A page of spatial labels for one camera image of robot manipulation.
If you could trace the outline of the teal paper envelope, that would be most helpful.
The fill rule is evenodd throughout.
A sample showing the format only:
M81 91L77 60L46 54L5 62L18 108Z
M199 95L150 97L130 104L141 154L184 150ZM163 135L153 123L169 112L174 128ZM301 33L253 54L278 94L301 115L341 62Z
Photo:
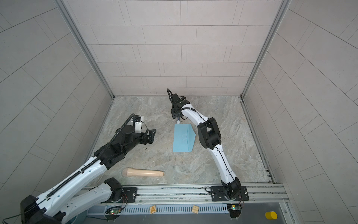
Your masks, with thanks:
M190 124L175 124L173 152L192 152L196 134Z

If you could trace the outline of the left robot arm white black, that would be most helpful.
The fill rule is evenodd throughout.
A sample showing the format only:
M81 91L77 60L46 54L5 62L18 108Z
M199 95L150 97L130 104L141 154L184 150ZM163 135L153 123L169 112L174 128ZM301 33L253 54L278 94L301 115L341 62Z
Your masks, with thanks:
M123 199L122 185L109 178L90 191L76 196L89 182L108 171L138 144L152 144L155 129L141 131L141 116L131 114L116 131L112 139L84 163L79 169L55 187L40 194L28 196L21 201L20 218L23 224L66 224L92 206Z

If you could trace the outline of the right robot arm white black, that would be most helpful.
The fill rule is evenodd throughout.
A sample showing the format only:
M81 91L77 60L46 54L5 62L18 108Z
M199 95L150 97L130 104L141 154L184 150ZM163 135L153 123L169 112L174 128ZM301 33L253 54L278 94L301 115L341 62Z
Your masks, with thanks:
M178 94L172 93L170 89L167 89L167 94L172 105L172 117L174 119L186 117L197 126L199 141L210 152L218 168L223 185L223 194L228 200L232 201L242 198L242 185L225 156L222 135L216 119L206 117L198 112L186 97L180 97Z

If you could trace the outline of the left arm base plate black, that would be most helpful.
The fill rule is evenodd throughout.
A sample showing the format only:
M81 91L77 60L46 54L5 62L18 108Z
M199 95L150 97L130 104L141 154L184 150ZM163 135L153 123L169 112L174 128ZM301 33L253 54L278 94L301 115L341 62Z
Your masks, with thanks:
M138 188L136 187L124 187L121 191L115 192L114 198L110 199L112 203L133 203L136 200Z

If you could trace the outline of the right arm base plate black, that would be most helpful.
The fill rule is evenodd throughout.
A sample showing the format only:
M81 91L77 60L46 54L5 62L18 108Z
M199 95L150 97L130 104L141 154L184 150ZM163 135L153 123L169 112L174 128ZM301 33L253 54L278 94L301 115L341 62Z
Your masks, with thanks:
M222 186L210 186L206 187L205 191L209 192L213 202L241 202L241 201L249 201L249 193L247 191L246 186L241 186L239 193L236 197L230 199L228 198L223 190Z

